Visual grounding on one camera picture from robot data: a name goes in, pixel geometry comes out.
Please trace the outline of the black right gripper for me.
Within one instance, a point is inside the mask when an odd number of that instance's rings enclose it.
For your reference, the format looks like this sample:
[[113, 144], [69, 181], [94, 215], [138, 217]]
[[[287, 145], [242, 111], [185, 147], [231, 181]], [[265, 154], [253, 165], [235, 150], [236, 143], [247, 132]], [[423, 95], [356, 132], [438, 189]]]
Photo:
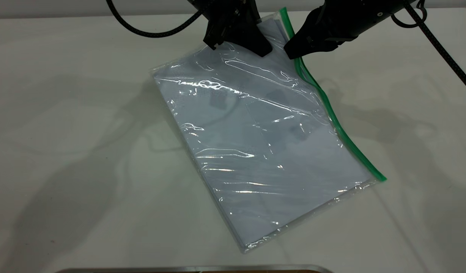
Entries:
[[[402, 0], [326, 0], [318, 17], [306, 19], [284, 50], [289, 59], [334, 51], [401, 9]], [[320, 38], [320, 30], [327, 38]]]

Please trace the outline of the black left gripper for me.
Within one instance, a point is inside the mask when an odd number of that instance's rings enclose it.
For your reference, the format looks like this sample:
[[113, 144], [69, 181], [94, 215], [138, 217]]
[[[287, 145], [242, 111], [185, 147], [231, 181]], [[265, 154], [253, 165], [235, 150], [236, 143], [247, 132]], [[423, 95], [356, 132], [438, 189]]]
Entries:
[[187, 22], [190, 24], [200, 16], [208, 20], [203, 41], [212, 50], [224, 42], [227, 22], [234, 23], [239, 19], [241, 22], [229, 30], [229, 41], [260, 57], [272, 52], [272, 45], [257, 27], [261, 19], [255, 0], [189, 0], [188, 2], [197, 12]]

